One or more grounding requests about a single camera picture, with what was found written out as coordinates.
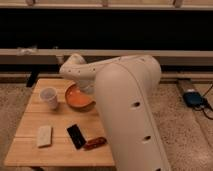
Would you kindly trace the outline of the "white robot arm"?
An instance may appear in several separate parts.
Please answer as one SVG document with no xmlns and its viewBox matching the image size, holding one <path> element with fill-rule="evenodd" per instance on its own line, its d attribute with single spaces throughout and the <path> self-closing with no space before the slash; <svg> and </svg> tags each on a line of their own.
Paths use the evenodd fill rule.
<svg viewBox="0 0 213 171">
<path fill-rule="evenodd" d="M 158 86 L 161 67 L 150 55 L 88 63 L 78 54 L 59 73 L 92 91 L 117 171 L 171 171 L 148 95 Z"/>
</svg>

